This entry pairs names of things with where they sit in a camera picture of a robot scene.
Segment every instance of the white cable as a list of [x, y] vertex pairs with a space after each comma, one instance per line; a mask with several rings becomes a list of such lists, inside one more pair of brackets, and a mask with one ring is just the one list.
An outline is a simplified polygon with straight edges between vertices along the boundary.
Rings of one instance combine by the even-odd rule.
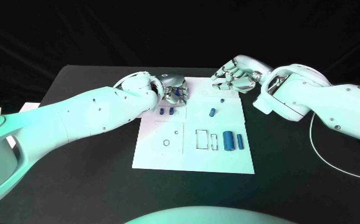
[[335, 167], [333, 165], [331, 165], [331, 164], [326, 162], [326, 160], [320, 157], [320, 155], [319, 155], [319, 153], [318, 153], [318, 151], [316, 151], [316, 149], [315, 149], [315, 146], [313, 146], [313, 143], [312, 143], [312, 137], [310, 137], [310, 129], [312, 129], [313, 117], [315, 117], [315, 113], [312, 114], [312, 119], [310, 119], [310, 123], [309, 123], [309, 141], [310, 141], [310, 145], [312, 145], [312, 148], [313, 148], [313, 151], [315, 151], [318, 157], [320, 158], [320, 160], [322, 160], [333, 169], [339, 170], [341, 172], [344, 172], [345, 174], [348, 174], [348, 175], [351, 175], [351, 176], [354, 176], [354, 177], [360, 177], [358, 175], [351, 174], [349, 172], [345, 172], [344, 170], [341, 170], [339, 168], [336, 168], [336, 167]]

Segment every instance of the blue block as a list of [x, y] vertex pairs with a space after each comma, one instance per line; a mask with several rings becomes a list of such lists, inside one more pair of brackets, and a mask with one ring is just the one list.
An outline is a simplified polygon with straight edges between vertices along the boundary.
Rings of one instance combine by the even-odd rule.
[[244, 144], [242, 144], [242, 138], [241, 138], [241, 135], [237, 134], [235, 135], [237, 137], [237, 144], [238, 144], [238, 149], [242, 150], [244, 149]]
[[215, 114], [215, 109], [212, 108], [208, 115], [213, 117], [213, 114]]
[[232, 132], [229, 131], [222, 132], [222, 138], [224, 138], [224, 150], [232, 151], [234, 150]]

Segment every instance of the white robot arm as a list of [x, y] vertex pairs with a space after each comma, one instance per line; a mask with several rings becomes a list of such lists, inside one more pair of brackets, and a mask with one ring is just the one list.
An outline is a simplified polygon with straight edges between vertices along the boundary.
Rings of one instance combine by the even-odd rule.
[[[31, 111], [0, 116], [0, 199], [34, 162], [59, 146], [128, 123], [160, 100], [183, 105], [187, 87], [180, 75], [137, 72], [114, 87], [86, 91]], [[7, 144], [12, 136], [18, 158]]]
[[261, 93], [252, 103], [266, 114], [274, 111], [284, 119], [299, 121], [312, 110], [325, 125], [360, 138], [360, 86], [331, 85], [323, 75], [300, 64], [274, 70], [255, 59], [238, 55], [212, 75], [225, 75], [226, 82], [215, 89], [245, 93], [261, 84]]

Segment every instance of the black backdrop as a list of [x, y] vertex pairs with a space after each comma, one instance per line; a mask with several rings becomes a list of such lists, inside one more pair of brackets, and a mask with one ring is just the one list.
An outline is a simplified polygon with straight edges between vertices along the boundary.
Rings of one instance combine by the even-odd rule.
[[0, 106], [40, 101], [66, 64], [270, 66], [357, 78], [360, 0], [1, 0]]

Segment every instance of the blue battery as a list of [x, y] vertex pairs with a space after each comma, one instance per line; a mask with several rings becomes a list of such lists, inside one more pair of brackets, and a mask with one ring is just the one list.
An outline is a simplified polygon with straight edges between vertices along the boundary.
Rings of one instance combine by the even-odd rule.
[[215, 109], [212, 108], [208, 115], [213, 117], [213, 114], [215, 114]]
[[222, 138], [224, 138], [224, 150], [232, 151], [234, 150], [232, 132], [231, 131], [222, 132]]
[[237, 134], [235, 135], [237, 137], [237, 144], [238, 144], [238, 149], [242, 150], [244, 149], [244, 144], [242, 144], [242, 138], [241, 138], [241, 135]]

